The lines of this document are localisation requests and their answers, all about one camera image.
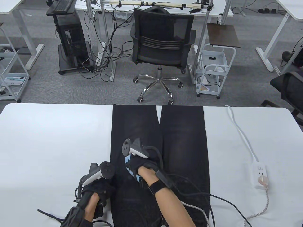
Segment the floor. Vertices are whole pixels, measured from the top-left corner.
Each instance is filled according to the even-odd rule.
[[[257,10],[271,1],[257,0],[249,8]],[[233,6],[242,4],[240,0],[234,0]],[[85,79],[78,72],[66,75],[58,74],[58,44],[60,40],[56,38],[55,25],[52,17],[46,16],[48,7],[43,0],[26,0],[21,5],[24,12],[31,14],[25,17],[28,30],[33,37],[34,43],[44,43],[40,57],[29,70],[31,80],[29,81],[22,96],[23,103],[65,103],[65,104],[139,104],[137,98],[141,90],[150,82],[141,80],[134,84],[132,79],[139,73],[155,74],[156,66],[148,64],[135,65],[130,57],[117,60],[117,69],[114,82],[103,82],[100,77]],[[277,4],[272,3],[269,8],[276,8]],[[237,49],[234,63],[230,69],[224,87],[221,92],[221,99],[215,96],[201,95],[196,97],[195,87],[191,84],[187,74],[181,74],[179,69],[172,67],[163,68],[163,76],[180,77],[184,83],[182,89],[178,88],[178,83],[168,82],[168,87],[174,95],[175,105],[203,105],[203,106],[245,106],[258,107],[264,99],[269,99],[282,107],[289,108],[285,101],[280,99],[280,94],[269,82],[277,76],[275,72],[268,72],[255,48],[266,48],[274,32],[279,26],[283,15],[262,15],[245,10],[246,17],[240,14],[227,19],[227,24],[235,26],[241,48]],[[201,33],[201,25],[204,18],[195,18],[193,29],[197,30],[197,40]],[[11,15],[1,15],[0,21],[4,22],[4,29],[11,37],[15,46],[24,46],[25,42],[21,38],[19,29]],[[87,29],[83,24],[85,36]],[[273,51],[270,60],[272,63],[280,64],[281,54],[285,50],[291,51],[295,43],[303,35],[302,24],[291,20],[282,31],[280,41]],[[121,47],[125,41],[131,40],[129,36],[130,26],[120,28],[114,35],[113,46]],[[96,36],[92,29],[89,31],[92,46],[97,46]],[[188,61],[193,62],[194,52],[191,50]],[[22,56],[22,61],[26,62],[28,57]],[[145,96],[143,104],[165,105],[168,97],[160,86],[153,87]],[[11,101],[0,101],[0,112],[5,105]]]

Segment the jeans leg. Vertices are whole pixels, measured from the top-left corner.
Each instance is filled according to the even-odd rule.
[[[115,227],[157,226],[161,220],[155,197],[141,189],[124,166],[123,142],[138,137],[144,146],[155,146],[162,153],[156,106],[113,105],[111,163],[116,167],[112,184],[117,191],[111,197],[111,208]]]
[[[210,192],[207,140],[202,106],[162,106],[160,127],[163,135],[163,162],[166,173],[190,179],[201,191]],[[171,176],[183,193],[196,193],[188,181]],[[209,196],[181,196],[179,199],[198,206],[209,216]],[[196,226],[206,226],[203,214],[186,208]]]

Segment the office chair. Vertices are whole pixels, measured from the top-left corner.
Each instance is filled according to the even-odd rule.
[[[270,85],[281,92],[281,99],[294,107],[291,114],[303,126],[303,120],[297,117],[299,113],[303,114],[303,71],[285,73],[272,79]],[[280,107],[267,99],[261,105]]]
[[[157,76],[140,74],[133,79],[134,83],[138,82],[139,77],[154,79],[142,90],[137,100],[141,103],[144,94],[160,83],[169,96],[168,105],[173,105],[172,93],[164,81],[179,81],[179,88],[183,87],[183,83],[177,77],[162,78],[162,66],[177,67],[185,73],[188,52],[196,39],[196,30],[191,29],[194,15],[170,15],[159,6],[146,10],[134,9],[134,14],[135,22],[130,32],[134,41],[132,61],[135,64],[144,62],[158,65]]]

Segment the hand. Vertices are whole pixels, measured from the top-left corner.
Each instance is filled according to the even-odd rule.
[[[138,155],[129,154],[125,157],[125,167],[127,171],[138,181],[140,182],[140,175],[138,174],[138,169],[141,166],[144,166],[148,169],[159,169],[160,163],[162,160],[160,160],[159,157],[160,153],[159,151],[156,151],[154,149],[146,149],[146,151],[149,153],[149,158],[145,159]]]
[[[77,206],[85,209],[90,199],[93,199],[93,201],[95,201],[98,198],[94,219],[102,217],[103,207],[106,206],[106,200],[110,198],[110,196],[115,191],[115,188],[112,187],[109,183],[110,180],[106,180],[102,177],[99,180],[95,180],[89,185],[85,186],[81,192],[79,198],[80,201],[78,202]]]

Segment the power outlet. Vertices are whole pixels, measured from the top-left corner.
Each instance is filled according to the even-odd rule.
[[[262,162],[253,161],[251,164],[251,182],[257,189],[265,190],[264,186],[258,182],[260,176],[267,177],[265,164]]]

